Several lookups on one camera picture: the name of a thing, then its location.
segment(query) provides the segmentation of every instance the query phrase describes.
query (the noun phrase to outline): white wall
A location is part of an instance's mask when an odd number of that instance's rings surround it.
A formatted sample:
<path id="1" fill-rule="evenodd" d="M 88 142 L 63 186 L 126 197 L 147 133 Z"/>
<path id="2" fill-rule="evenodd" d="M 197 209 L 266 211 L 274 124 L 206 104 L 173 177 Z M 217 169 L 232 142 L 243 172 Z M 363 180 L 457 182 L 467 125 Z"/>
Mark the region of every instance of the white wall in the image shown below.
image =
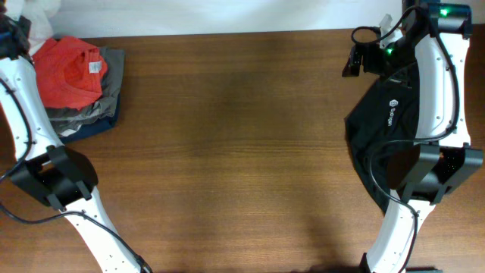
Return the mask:
<path id="1" fill-rule="evenodd" d="M 485 0 L 454 2 L 485 23 Z M 59 35 L 86 38 L 341 29 L 386 13 L 397 20 L 401 0 L 62 0 L 51 22 Z"/>

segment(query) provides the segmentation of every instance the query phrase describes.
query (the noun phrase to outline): stack of clothes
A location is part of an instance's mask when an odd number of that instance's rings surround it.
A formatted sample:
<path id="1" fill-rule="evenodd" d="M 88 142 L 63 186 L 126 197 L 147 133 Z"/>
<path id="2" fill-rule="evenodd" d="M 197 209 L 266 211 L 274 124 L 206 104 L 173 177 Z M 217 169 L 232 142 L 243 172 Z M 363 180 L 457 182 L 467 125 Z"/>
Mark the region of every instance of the stack of clothes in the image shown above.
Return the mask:
<path id="1" fill-rule="evenodd" d="M 64 143 L 116 124 L 124 56 L 123 50 L 98 49 L 70 36 L 48 39 L 33 55 L 40 98 Z"/>

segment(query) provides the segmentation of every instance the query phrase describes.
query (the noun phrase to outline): clothing tag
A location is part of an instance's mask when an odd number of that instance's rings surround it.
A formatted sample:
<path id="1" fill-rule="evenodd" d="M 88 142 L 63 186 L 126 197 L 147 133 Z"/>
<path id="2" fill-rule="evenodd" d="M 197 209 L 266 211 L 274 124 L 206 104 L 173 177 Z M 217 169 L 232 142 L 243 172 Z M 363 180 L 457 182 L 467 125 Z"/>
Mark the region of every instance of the clothing tag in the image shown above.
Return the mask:
<path id="1" fill-rule="evenodd" d="M 89 63 L 89 72 L 98 73 L 101 71 L 101 61 L 94 61 Z"/>

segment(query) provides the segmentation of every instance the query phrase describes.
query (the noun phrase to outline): brown tabletop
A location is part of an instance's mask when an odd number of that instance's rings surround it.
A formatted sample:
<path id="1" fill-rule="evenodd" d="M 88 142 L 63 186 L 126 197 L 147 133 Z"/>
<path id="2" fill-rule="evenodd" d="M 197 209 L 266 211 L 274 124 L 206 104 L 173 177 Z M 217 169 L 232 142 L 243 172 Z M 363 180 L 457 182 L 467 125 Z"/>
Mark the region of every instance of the brown tabletop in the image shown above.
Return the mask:
<path id="1" fill-rule="evenodd" d="M 485 147 L 485 27 L 465 75 Z M 117 126 L 70 144 L 94 164 L 108 215 L 155 272 L 277 272 L 357 265 L 383 215 L 355 173 L 344 117 L 377 79 L 341 77 L 350 30 L 89 39 L 125 49 Z M 1 122 L 0 166 L 13 163 Z M 485 172 L 424 223 L 411 266 L 485 271 Z M 10 182 L 0 200 L 52 215 Z M 66 221 L 0 215 L 1 272 L 100 272 Z"/>

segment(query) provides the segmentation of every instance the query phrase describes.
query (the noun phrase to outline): blue cloth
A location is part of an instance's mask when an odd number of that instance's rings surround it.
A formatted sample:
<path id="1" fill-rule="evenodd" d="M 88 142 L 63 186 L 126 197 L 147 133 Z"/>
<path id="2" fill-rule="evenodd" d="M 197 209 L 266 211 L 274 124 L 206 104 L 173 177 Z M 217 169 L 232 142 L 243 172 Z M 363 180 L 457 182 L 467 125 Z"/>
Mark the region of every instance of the blue cloth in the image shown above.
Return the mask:
<path id="1" fill-rule="evenodd" d="M 78 140 L 83 140 L 88 137 L 92 137 L 97 135 L 98 133 L 103 133 L 107 130 L 113 128 L 118 121 L 118 116 L 120 114 L 120 95 L 118 95 L 117 104 L 116 104 L 116 112 L 114 113 L 113 117 L 106 117 L 97 120 L 93 124 L 85 124 L 81 126 L 81 128 L 76 132 L 71 134 L 70 136 L 61 137 L 62 143 L 71 143 Z"/>

